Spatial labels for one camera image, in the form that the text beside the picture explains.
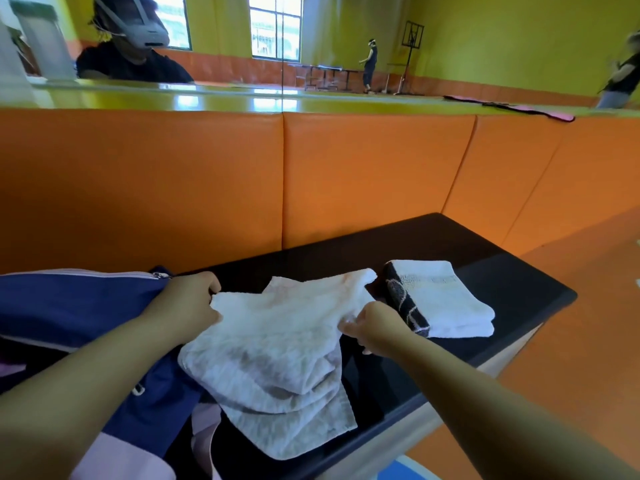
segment black table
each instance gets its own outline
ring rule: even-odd
[[[571,304],[576,293],[441,214],[428,214],[299,248],[212,266],[224,291],[260,293],[272,276],[316,280],[370,267],[379,275],[391,259],[447,260],[462,282],[495,311],[489,338],[433,339],[477,367]],[[384,282],[369,286],[388,299]],[[340,341],[343,384],[358,428],[324,446],[286,461],[272,460],[253,446],[225,417],[212,444],[216,469],[224,480],[310,479],[423,405],[418,387],[393,361],[363,356],[348,337]],[[190,426],[165,459],[179,478],[204,478],[191,458]]]

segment navy blue bag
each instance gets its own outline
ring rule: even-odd
[[[137,317],[164,289],[162,273],[55,269],[0,276],[0,335],[72,351]],[[162,357],[113,414],[103,432],[157,456],[188,420],[202,388]]]

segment folded towel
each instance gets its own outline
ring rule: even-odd
[[[385,278],[400,315],[414,332],[441,339],[493,334],[493,309],[471,294],[450,262],[389,261]]]
[[[219,293],[224,320],[180,351],[180,366],[254,445],[288,460],[357,427],[342,386],[341,319],[373,301],[371,269],[298,283],[272,279],[262,294]]]

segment orange wall panel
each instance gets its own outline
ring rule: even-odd
[[[635,118],[579,118],[565,135],[503,246],[523,254],[640,205]]]
[[[444,215],[500,245],[565,129],[545,116],[478,116]]]
[[[0,272],[181,272],[281,248],[282,115],[13,110],[0,121]]]
[[[474,119],[285,113],[284,247],[441,211]]]

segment window frame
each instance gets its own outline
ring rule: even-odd
[[[258,7],[253,7],[251,6],[251,0],[247,0],[249,2],[249,31],[251,32],[252,26],[251,26],[251,10],[256,10],[256,11],[261,11],[263,13],[270,13],[271,15],[275,16],[276,19],[276,56],[275,57],[267,57],[265,55],[253,55],[253,40],[252,40],[252,50],[251,50],[251,56],[254,59],[263,59],[266,61],[287,61],[287,62],[300,62],[300,59],[302,58],[302,14],[304,12],[304,3],[305,0],[300,0],[300,15],[291,15],[289,13],[284,13],[284,11],[278,11],[278,3],[277,0],[274,0],[274,6],[275,9],[274,10],[267,10],[265,8],[258,8]],[[298,40],[299,40],[299,47],[300,50],[298,51],[298,58],[297,59],[285,59],[284,57],[278,57],[278,15],[282,16],[282,30],[284,31],[284,17],[285,16],[290,16],[292,18],[297,18],[300,21],[300,33],[298,34]],[[283,49],[282,51],[284,52],[284,34],[282,37],[282,46]]]
[[[188,47],[176,47],[174,45],[167,45],[166,48],[171,50],[182,50],[185,52],[193,52],[193,44],[191,43],[191,29],[189,28],[189,14],[187,13],[187,0],[182,0],[182,6],[184,8],[184,22],[187,25],[187,40],[189,41]]]

